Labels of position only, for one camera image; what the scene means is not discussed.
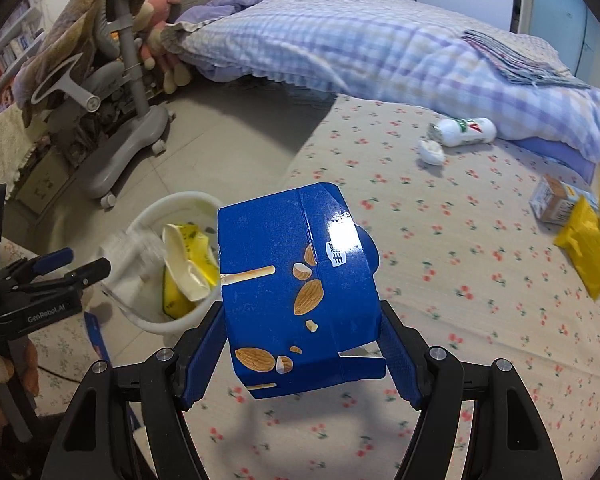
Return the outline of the white paper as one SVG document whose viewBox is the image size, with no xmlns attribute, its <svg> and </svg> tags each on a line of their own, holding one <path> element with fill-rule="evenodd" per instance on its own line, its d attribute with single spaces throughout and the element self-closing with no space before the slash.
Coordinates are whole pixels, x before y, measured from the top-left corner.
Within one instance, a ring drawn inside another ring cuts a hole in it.
<svg viewBox="0 0 600 480">
<path fill-rule="evenodd" d="M 139 229 L 111 234 L 98 254 L 111 266 L 102 290 L 123 309 L 131 310 L 145 285 L 163 269 L 166 248 L 154 231 Z"/>
</svg>

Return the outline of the yellow paper cup container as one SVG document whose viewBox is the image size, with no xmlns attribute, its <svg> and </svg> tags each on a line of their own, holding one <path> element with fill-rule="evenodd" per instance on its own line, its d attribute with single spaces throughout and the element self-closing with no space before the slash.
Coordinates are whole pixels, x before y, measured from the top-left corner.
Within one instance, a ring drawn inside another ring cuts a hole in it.
<svg viewBox="0 0 600 480">
<path fill-rule="evenodd" d="M 207 298 L 220 284 L 220 268 L 209 237 L 196 224 L 168 223 L 162 229 L 166 268 L 190 301 Z"/>
</svg>

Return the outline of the torn blue biscuit box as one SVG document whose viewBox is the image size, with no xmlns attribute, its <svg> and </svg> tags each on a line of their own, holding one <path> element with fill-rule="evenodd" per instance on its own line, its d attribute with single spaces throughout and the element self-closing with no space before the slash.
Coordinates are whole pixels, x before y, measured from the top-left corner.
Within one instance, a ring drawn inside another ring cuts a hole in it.
<svg viewBox="0 0 600 480">
<path fill-rule="evenodd" d="M 254 398 L 385 376 L 352 353 L 379 335 L 379 257 L 337 185 L 225 206 L 218 244 L 230 357 Z"/>
</svg>

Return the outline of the yellow foil snack wrapper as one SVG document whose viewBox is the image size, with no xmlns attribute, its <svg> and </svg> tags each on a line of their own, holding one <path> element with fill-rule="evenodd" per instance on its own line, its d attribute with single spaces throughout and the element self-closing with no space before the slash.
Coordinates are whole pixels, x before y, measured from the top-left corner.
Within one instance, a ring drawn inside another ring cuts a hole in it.
<svg viewBox="0 0 600 480">
<path fill-rule="evenodd" d="M 600 212 L 581 196 L 554 239 L 563 249 L 593 300 L 600 296 Z"/>
</svg>

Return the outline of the light blue carton box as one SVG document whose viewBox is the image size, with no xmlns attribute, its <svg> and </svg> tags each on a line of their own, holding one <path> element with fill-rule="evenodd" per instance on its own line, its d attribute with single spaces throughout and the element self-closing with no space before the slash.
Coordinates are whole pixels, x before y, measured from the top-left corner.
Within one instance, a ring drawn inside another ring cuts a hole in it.
<svg viewBox="0 0 600 480">
<path fill-rule="evenodd" d="M 539 221 L 563 226 L 569 220 L 573 208 L 581 197 L 585 198 L 595 212 L 600 211 L 597 200 L 591 192 L 546 174 L 540 177 L 530 197 L 529 205 Z"/>
</svg>

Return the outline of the small white tissue ball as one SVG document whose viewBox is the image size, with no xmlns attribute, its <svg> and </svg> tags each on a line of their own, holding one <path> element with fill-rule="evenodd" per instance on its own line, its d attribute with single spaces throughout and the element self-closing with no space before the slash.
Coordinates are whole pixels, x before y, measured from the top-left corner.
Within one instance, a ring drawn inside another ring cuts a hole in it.
<svg viewBox="0 0 600 480">
<path fill-rule="evenodd" d="M 417 145 L 419 158 L 429 166 L 442 167 L 446 162 L 442 146 L 430 139 L 420 139 Z"/>
</svg>

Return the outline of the white AD bottle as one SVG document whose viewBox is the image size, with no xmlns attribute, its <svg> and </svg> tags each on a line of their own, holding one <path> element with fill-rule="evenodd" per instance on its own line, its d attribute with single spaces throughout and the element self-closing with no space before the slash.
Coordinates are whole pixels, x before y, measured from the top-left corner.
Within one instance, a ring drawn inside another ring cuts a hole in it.
<svg viewBox="0 0 600 480">
<path fill-rule="evenodd" d="M 429 125 L 428 136 L 446 148 L 492 143 L 498 132 L 488 118 L 445 118 Z"/>
</svg>

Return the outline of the yellow green sponge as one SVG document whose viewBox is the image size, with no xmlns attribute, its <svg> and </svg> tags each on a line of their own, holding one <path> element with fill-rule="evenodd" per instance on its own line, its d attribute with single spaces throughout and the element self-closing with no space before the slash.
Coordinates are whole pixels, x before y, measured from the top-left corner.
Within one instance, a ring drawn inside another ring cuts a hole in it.
<svg viewBox="0 0 600 480">
<path fill-rule="evenodd" d="M 175 284 L 168 269 L 163 272 L 163 294 L 162 310 L 169 318 L 182 318 L 196 308 L 196 304 L 190 301 Z"/>
</svg>

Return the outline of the white plastic trash bin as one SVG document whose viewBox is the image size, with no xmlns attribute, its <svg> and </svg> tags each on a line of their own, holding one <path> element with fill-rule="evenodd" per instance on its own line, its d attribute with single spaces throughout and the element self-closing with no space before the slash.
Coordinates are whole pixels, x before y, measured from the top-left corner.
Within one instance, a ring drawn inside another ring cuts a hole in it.
<svg viewBox="0 0 600 480">
<path fill-rule="evenodd" d="M 198 326 L 219 300 L 216 214 L 204 192 L 178 192 L 148 206 L 98 254 L 111 264 L 102 292 L 135 326 L 175 336 Z"/>
</svg>

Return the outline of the blue item on floor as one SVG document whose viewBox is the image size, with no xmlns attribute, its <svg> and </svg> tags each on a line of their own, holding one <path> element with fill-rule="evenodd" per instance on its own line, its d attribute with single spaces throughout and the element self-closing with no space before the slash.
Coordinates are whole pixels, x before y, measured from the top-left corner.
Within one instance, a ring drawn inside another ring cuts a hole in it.
<svg viewBox="0 0 600 480">
<path fill-rule="evenodd" d="M 102 329 L 100 328 L 97 316 L 91 312 L 84 311 L 83 317 L 87 337 L 94 351 L 96 352 L 99 359 L 110 363 L 110 356 L 106 348 L 104 337 L 102 336 Z"/>
</svg>

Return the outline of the cherry print tablecloth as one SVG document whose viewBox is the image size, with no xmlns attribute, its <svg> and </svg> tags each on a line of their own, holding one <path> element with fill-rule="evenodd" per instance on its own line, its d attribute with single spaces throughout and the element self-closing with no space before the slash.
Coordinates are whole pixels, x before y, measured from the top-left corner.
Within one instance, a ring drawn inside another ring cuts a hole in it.
<svg viewBox="0 0 600 480">
<path fill-rule="evenodd" d="M 529 206 L 540 177 L 567 168 L 496 142 L 427 169 L 416 143 L 437 116 L 353 98 L 326 113 L 274 98 L 180 96 L 168 156 L 171 191 L 230 204 L 328 181 L 380 252 L 376 282 L 403 322 L 459 359 L 511 360 L 527 385 L 567 479 L 600 466 L 600 298 Z M 213 479 L 390 479 L 417 415 L 390 378 L 257 401 L 222 359 L 187 416 Z"/>
</svg>

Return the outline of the brown blanket on chair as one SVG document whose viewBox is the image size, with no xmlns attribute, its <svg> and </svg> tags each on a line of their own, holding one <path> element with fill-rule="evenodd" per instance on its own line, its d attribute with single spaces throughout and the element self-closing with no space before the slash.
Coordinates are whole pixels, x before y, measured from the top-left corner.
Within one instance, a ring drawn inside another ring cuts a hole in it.
<svg viewBox="0 0 600 480">
<path fill-rule="evenodd" d="M 129 0 L 130 9 L 137 14 L 145 0 Z M 83 53 L 78 76 L 83 78 L 91 67 L 96 52 L 94 24 L 98 0 L 69 0 L 48 32 L 35 56 L 23 63 L 14 81 L 14 97 L 21 110 L 23 125 L 29 127 L 32 116 L 43 110 L 33 105 L 33 93 L 43 80 L 70 56 Z"/>
</svg>

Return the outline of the grey ergonomic chair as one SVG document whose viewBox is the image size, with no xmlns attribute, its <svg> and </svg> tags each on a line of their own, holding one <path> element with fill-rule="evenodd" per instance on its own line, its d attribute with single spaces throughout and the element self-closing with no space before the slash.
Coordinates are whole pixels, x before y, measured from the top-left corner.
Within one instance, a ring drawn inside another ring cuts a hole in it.
<svg viewBox="0 0 600 480">
<path fill-rule="evenodd" d="M 70 55 L 38 85 L 31 103 L 64 95 L 47 125 L 58 136 L 72 133 L 83 142 L 93 140 L 76 180 L 88 198 L 107 210 L 117 203 L 114 188 L 134 157 L 145 150 L 156 156 L 166 151 L 174 114 L 148 102 L 129 0 L 96 0 L 95 10 L 94 39 L 105 63 L 79 79 L 83 54 Z"/>
</svg>

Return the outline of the checkered blue quilt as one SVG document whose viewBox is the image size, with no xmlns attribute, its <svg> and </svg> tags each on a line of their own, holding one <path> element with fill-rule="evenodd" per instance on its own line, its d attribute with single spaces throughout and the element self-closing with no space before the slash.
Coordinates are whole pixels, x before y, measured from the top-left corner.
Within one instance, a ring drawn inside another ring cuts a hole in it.
<svg viewBox="0 0 600 480">
<path fill-rule="evenodd" d="M 600 161 L 600 89 L 512 84 L 462 39 L 473 29 L 567 68 L 544 39 L 411 0 L 211 0 L 163 29 L 204 76 L 252 75 L 326 93 L 484 117 L 506 140 L 541 138 Z"/>
</svg>

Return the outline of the folded striped cloth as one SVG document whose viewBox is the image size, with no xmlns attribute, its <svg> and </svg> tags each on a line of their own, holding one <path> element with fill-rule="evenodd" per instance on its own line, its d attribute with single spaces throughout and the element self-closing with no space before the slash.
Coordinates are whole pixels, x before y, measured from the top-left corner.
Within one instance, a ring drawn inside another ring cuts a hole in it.
<svg viewBox="0 0 600 480">
<path fill-rule="evenodd" d="M 486 58 L 512 84 L 533 87 L 565 87 L 589 89 L 591 86 L 573 76 L 568 68 L 557 68 L 545 61 L 534 60 L 494 37 L 468 29 L 462 39 Z"/>
</svg>

